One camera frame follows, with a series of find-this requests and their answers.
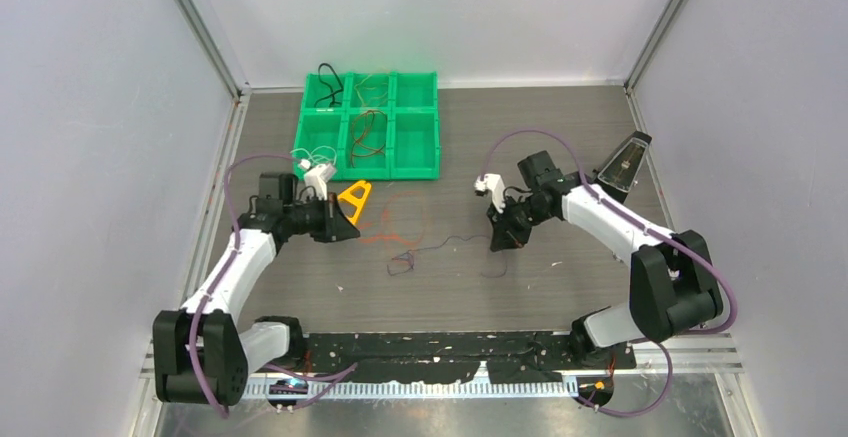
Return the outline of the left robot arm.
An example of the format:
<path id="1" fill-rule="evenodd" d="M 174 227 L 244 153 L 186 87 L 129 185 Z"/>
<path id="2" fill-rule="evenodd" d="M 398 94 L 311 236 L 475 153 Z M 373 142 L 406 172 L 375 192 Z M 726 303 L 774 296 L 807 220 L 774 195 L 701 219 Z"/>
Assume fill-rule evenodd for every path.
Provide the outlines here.
<path id="1" fill-rule="evenodd" d="M 152 325 L 156 395 L 163 402 L 227 409 L 244 394 L 249 376 L 268 364 L 298 369 L 307 344 L 295 317 L 258 318 L 241 332 L 237 322 L 256 282 L 292 237 L 317 243 L 359 237 L 327 188 L 335 174 L 321 164 L 298 177 L 264 172 L 248 209 L 237 217 L 228 245 L 203 284 L 177 310 Z"/>

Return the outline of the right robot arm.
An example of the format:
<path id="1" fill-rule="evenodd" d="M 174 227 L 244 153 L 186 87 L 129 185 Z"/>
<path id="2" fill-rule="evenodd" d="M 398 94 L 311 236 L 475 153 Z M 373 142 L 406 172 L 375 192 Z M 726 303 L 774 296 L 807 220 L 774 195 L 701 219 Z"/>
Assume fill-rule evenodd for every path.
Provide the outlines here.
<path id="1" fill-rule="evenodd" d="M 576 319 L 569 333 L 574 360 L 596 367 L 620 343 L 655 343 L 690 331 L 724 311 L 704 238 L 657 227 L 575 171 L 563 173 L 541 151 L 518 164 L 525 187 L 510 196 L 503 178 L 479 176 L 477 195 L 488 195 L 493 252 L 524 247 L 534 227 L 551 219 L 576 226 L 607 247 L 629 270 L 626 302 Z"/>

